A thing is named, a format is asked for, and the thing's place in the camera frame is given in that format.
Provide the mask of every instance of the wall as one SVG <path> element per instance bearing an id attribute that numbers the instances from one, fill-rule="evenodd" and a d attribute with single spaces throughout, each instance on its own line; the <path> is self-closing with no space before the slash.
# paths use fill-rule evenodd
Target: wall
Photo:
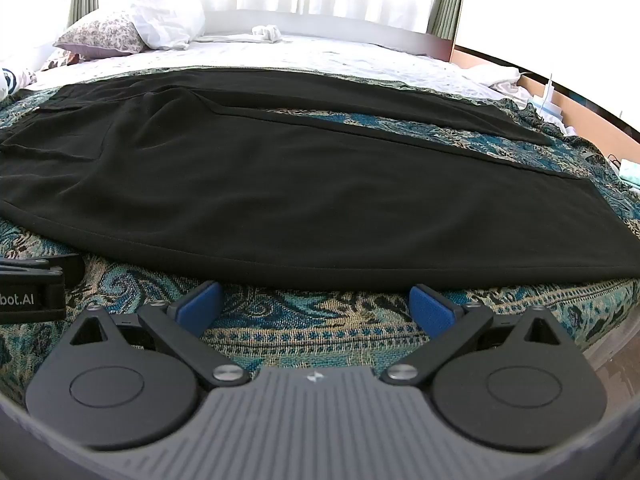
<path id="1" fill-rule="evenodd" d="M 2 0 L 0 60 L 37 70 L 65 30 L 67 0 Z"/>
<path id="2" fill-rule="evenodd" d="M 640 0 L 464 0 L 456 44 L 522 66 L 640 130 Z"/>

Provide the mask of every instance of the white bedsheet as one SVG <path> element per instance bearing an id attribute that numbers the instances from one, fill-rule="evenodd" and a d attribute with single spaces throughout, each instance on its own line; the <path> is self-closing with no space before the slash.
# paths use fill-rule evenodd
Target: white bedsheet
<path id="1" fill-rule="evenodd" d="M 187 50 L 149 50 L 38 72 L 29 90 L 55 88 L 145 68 L 231 66 L 293 68 L 402 81 L 471 98 L 501 99 L 498 92 L 457 73 L 449 63 L 395 52 L 372 44 L 285 36 L 287 43 L 191 43 Z"/>

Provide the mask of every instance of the patterned blanket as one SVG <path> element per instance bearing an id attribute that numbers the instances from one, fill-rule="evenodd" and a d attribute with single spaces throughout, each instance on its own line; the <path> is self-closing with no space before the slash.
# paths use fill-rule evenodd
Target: patterned blanket
<path id="1" fill-rule="evenodd" d="M 151 69 L 135 74 L 158 71 Z M 364 84 L 410 88 L 400 82 L 347 78 Z M 56 89 L 28 95 L 19 92 L 9 98 L 11 100 L 5 100 L 0 104 L 0 127 L 9 126 L 55 92 Z M 531 166 L 588 177 L 617 215 L 640 237 L 640 202 L 618 180 L 596 147 L 579 137 L 562 138 L 558 128 L 543 123 L 531 105 L 519 110 L 508 99 L 485 102 L 501 108 L 515 121 L 550 135 L 553 145 L 535 146 L 431 124 L 358 114 L 274 111 L 380 128 L 398 135 L 422 137 Z M 0 219 L 0 255 L 27 258 L 70 251 L 72 248 Z M 93 254 L 85 255 L 85 262 L 84 281 L 68 291 L 66 321 L 0 327 L 0 389 L 18 402 L 21 402 L 34 371 L 68 324 L 86 306 L 100 304 L 110 312 L 133 312 L 145 301 L 176 300 L 198 284 L 197 280 L 151 272 Z M 638 304 L 639 286 L 640 280 L 612 280 L 450 290 L 444 294 L 459 304 L 481 300 L 500 314 L 522 312 L 533 304 L 543 305 L 552 311 L 576 344 L 585 349 Z M 368 365 L 380 373 L 428 341 L 426 334 L 408 316 L 406 294 L 272 290 L 231 283 L 224 284 L 224 289 L 223 314 L 207 331 L 204 340 L 249 370 L 262 366 Z"/>

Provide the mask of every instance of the wooden bed frame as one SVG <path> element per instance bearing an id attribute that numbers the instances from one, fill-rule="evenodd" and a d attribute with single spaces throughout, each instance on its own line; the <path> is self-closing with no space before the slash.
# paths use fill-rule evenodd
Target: wooden bed frame
<path id="1" fill-rule="evenodd" d="M 276 25 L 282 34 L 372 43 L 442 61 L 449 61 L 453 50 L 453 40 L 365 20 L 272 10 L 205 10 L 205 34 L 246 34 L 255 25 L 268 24 Z"/>
<path id="2" fill-rule="evenodd" d="M 493 64 L 480 57 L 455 49 L 451 53 L 450 62 L 460 68 Z M 545 89 L 543 84 L 526 76 L 520 78 L 518 85 L 526 88 L 532 95 L 542 96 Z M 614 155 L 618 160 L 626 158 L 640 164 L 640 144 L 625 132 L 559 92 L 554 93 L 552 102 L 562 108 L 564 125 L 573 126 L 578 135 L 595 144 L 605 157 Z"/>

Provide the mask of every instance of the mattress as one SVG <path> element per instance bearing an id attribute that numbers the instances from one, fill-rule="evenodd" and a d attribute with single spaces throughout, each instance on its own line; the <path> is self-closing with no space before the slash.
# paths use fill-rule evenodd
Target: mattress
<path id="1" fill-rule="evenodd" d="M 531 106 L 519 110 L 514 102 L 499 100 L 502 96 L 497 92 L 466 80 L 446 64 L 428 58 L 372 45 L 318 38 L 287 39 L 289 43 L 282 44 L 193 44 L 187 51 L 145 52 L 52 69 L 38 74 L 38 82 L 29 87 L 35 91 L 33 94 L 0 109 L 0 127 L 12 124 L 46 101 L 62 84 L 194 66 L 303 70 L 364 84 L 444 92 L 494 104 L 515 121 L 548 134 L 552 145 L 535 146 L 432 124 L 359 114 L 279 111 L 375 127 L 588 177 L 613 211 L 640 235 L 638 197 L 619 183 L 592 144 L 579 137 L 563 139 L 558 128 L 543 123 Z M 71 250 L 0 219 L 0 254 L 4 256 L 25 258 Z M 197 280 L 151 272 L 95 254 L 85 255 L 85 261 L 84 282 L 68 292 L 67 321 L 4 326 L 0 330 L 0 386 L 14 399 L 21 400 L 33 371 L 68 323 L 86 306 L 100 304 L 110 312 L 133 312 L 145 301 L 176 300 L 198 284 Z M 523 284 L 489 290 L 448 290 L 444 294 L 459 304 L 480 300 L 499 314 L 519 313 L 529 306 L 542 305 L 556 316 L 581 349 L 587 349 L 619 325 L 638 304 L 639 282 Z M 408 315 L 405 293 L 317 292 L 223 285 L 223 314 L 204 335 L 204 340 L 249 370 L 263 366 L 368 365 L 380 372 L 428 341 Z"/>

